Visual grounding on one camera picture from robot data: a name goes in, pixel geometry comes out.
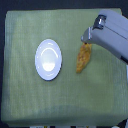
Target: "robotic arm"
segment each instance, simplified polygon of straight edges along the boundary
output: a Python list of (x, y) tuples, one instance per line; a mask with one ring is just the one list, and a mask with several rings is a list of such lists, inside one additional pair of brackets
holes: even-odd
[(81, 41), (100, 45), (128, 64), (128, 19), (112, 10), (101, 10)]

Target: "white plate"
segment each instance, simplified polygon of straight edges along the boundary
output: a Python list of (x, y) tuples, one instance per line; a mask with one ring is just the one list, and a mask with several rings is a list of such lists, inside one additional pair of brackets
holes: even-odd
[(38, 74), (44, 80), (54, 79), (61, 68), (62, 56), (57, 43), (46, 39), (38, 46), (35, 55), (35, 66)]

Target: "fried snack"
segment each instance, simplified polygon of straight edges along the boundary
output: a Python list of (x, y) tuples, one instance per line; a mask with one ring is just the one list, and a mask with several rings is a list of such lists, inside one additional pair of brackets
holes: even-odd
[(92, 44), (83, 43), (77, 56), (76, 72), (80, 73), (90, 60)]

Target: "fabric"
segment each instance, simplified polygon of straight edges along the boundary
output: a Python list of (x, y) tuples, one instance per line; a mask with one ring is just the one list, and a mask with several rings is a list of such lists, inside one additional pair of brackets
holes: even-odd
[[(5, 21), (2, 121), (10, 126), (114, 126), (128, 116), (126, 65), (93, 44), (81, 74), (76, 60), (84, 31), (100, 9), (9, 11)], [(62, 68), (52, 81), (41, 79), (35, 53), (45, 39), (62, 52)]]

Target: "dark floor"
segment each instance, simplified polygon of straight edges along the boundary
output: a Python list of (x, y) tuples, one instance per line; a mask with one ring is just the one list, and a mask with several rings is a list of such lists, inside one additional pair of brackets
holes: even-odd
[(3, 0), (3, 1), (1, 0), (0, 1), (0, 103), (1, 103), (1, 95), (2, 95), (3, 63), (4, 63), (3, 60), (4, 60), (4, 42), (5, 42), (5, 16), (7, 11), (87, 9), (87, 8), (121, 8), (123, 15), (128, 18), (127, 0)]

